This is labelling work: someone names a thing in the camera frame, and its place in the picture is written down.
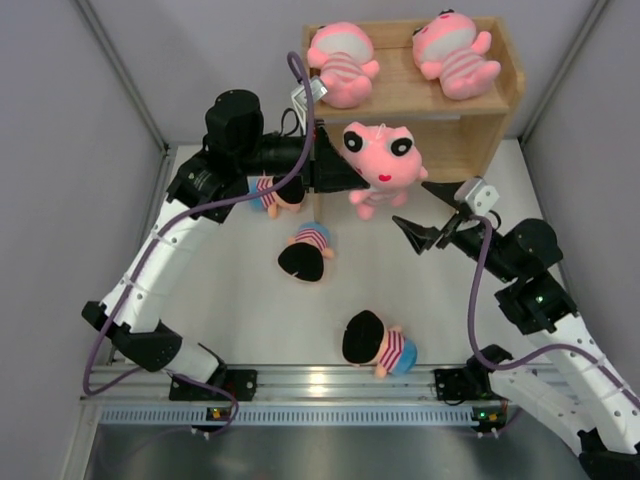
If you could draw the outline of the boy doll front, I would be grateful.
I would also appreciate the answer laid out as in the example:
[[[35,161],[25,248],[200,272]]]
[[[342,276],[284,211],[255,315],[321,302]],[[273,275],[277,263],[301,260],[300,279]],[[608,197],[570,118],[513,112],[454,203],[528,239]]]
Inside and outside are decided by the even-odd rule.
[[[387,326],[370,310],[349,320],[343,331],[341,352],[351,365],[372,366],[377,378],[407,374],[418,357],[416,344],[400,326]]]

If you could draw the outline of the aluminium left frame post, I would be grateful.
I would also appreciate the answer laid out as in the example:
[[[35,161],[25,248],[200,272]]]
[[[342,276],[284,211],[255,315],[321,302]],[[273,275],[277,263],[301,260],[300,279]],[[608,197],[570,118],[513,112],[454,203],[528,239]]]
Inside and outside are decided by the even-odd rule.
[[[169,144],[164,138],[156,120],[153,118],[140,89],[131,75],[130,69],[123,60],[93,3],[89,0],[71,0],[70,3],[76,9],[81,20],[88,29],[90,36],[96,42],[111,72],[115,75],[124,95],[139,117],[139,120],[142,122],[154,144],[161,152],[167,152]]]

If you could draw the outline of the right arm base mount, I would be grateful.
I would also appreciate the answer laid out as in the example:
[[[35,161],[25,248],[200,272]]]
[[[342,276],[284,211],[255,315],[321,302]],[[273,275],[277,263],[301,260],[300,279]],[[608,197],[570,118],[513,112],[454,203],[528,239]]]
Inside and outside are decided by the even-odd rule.
[[[434,379],[437,399],[447,404],[499,399],[490,387],[488,373],[482,369],[436,369]]]

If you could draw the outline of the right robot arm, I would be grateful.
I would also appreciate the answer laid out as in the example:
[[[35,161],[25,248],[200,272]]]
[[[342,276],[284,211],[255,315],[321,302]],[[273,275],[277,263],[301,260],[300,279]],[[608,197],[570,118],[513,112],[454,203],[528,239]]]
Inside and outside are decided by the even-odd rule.
[[[506,234],[497,227],[496,188],[481,177],[460,183],[425,181],[423,188],[451,206],[441,228],[394,217],[416,253],[455,246],[476,263],[467,307],[473,352],[466,373],[475,395],[493,393],[516,403],[572,451],[591,479],[639,476],[639,397],[599,348],[576,302],[550,273],[563,253],[553,228],[528,218]],[[495,298],[502,314],[534,346],[507,362],[476,337],[476,303],[483,273],[504,287]]]

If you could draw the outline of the wooden two-tier shelf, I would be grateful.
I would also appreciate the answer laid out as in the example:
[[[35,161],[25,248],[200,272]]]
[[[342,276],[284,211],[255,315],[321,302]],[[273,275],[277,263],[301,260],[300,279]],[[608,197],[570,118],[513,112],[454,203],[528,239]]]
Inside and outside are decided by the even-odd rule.
[[[406,126],[412,133],[429,176],[435,182],[464,181],[486,172],[525,91],[525,75],[508,32],[496,17],[470,17],[478,31],[488,31],[492,44],[487,60],[501,64],[491,89],[479,97],[455,101],[444,96],[437,80],[428,81],[412,55],[412,33],[434,18],[392,22],[353,23],[371,39],[380,71],[371,95],[352,109],[332,108],[322,101],[316,109],[329,138],[342,147],[347,125],[385,124]],[[307,27],[303,48],[307,50],[316,30]]]

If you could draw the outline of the aluminium front rail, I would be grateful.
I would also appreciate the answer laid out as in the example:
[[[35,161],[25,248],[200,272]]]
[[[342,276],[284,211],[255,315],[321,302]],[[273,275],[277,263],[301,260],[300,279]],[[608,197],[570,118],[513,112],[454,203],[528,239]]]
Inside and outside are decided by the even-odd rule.
[[[130,370],[131,365],[95,367],[89,376],[93,390]],[[550,365],[534,366],[533,375],[559,393],[577,401],[559,373]],[[382,402],[437,401],[434,369],[414,367],[402,376],[375,377],[373,370],[349,366],[249,365],[229,367],[222,387],[241,402],[373,400]],[[140,371],[127,376],[100,395],[115,399],[168,399],[178,380],[169,374]]]

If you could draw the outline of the aluminium right frame post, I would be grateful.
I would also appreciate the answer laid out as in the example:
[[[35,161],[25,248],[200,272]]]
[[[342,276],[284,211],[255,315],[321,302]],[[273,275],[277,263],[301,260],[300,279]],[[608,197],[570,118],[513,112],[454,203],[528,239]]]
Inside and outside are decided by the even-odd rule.
[[[558,65],[555,67],[553,74],[547,82],[537,106],[529,116],[522,133],[518,137],[518,142],[521,147],[525,147],[532,138],[537,127],[559,94],[564,81],[574,67],[587,41],[612,4],[613,1],[611,0],[596,0],[590,3],[585,17],[581,20],[575,34],[572,36]]]

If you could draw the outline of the aluminium frame post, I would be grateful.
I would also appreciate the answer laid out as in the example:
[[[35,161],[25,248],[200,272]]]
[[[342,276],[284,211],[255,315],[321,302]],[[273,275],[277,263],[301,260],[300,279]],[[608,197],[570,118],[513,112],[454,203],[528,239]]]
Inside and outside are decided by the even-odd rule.
[[[521,147],[525,147],[532,138],[537,127],[559,94],[564,81],[574,67],[587,41],[612,4],[613,1],[611,0],[596,0],[590,3],[585,17],[581,20],[575,34],[572,36],[558,65],[555,67],[553,74],[547,82],[537,106],[529,116],[522,133],[518,137],[518,142]]]
[[[70,3],[76,9],[81,20],[88,29],[90,36],[96,42],[111,72],[115,75],[124,95],[139,117],[139,120],[142,122],[154,144],[161,152],[167,152],[169,144],[164,138],[156,120],[153,118],[140,89],[131,75],[130,69],[123,60],[93,3],[89,0],[71,0]]]

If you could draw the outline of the pink plush face down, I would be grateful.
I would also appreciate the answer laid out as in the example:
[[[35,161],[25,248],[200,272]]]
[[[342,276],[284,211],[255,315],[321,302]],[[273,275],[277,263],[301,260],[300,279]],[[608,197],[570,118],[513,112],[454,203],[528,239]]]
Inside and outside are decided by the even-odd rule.
[[[349,192],[349,201],[362,220],[370,220],[381,204],[402,206],[407,202],[408,188],[429,176],[406,126],[352,122],[343,130],[342,140],[341,155],[369,184]]]

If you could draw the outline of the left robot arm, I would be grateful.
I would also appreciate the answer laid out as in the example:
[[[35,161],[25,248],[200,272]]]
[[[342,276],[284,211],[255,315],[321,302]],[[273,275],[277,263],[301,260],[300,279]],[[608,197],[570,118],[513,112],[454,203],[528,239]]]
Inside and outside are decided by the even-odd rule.
[[[318,81],[310,96],[302,86],[293,91],[301,136],[264,133],[260,100],[248,90],[222,93],[206,112],[202,147],[179,167],[132,264],[103,299],[87,302],[82,310],[84,320],[138,367],[190,379],[204,399],[223,393],[224,362],[164,325],[163,306],[202,242],[223,225],[233,206],[272,191],[250,192],[250,178],[271,175],[279,187],[299,181],[304,190],[317,193],[364,186],[313,116],[311,104],[327,95]]]

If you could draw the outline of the boy doll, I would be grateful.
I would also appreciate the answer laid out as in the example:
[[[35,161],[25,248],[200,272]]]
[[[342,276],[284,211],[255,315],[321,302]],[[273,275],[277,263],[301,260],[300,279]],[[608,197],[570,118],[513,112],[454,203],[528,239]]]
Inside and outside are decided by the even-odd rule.
[[[259,176],[250,177],[248,181],[249,193],[259,193],[273,187],[282,177]],[[281,210],[297,213],[301,210],[305,199],[305,189],[302,179],[294,177],[289,183],[273,192],[254,198],[249,205],[254,211],[266,212],[271,219],[275,219]]]
[[[292,278],[317,283],[324,277],[325,261],[334,257],[329,229],[318,222],[306,222],[288,239],[277,264]]]
[[[377,378],[407,374],[418,357],[416,344],[400,326],[387,326],[370,310],[349,320],[343,331],[341,352],[351,365],[372,366]]]

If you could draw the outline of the pink plush with heart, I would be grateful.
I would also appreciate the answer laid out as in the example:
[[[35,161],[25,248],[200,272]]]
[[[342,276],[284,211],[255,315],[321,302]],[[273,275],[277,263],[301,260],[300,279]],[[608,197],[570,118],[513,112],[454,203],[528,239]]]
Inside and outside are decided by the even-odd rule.
[[[327,89],[322,101],[332,108],[352,109],[372,93],[380,71],[369,36],[358,25],[335,22],[319,27],[307,50],[307,61]]]

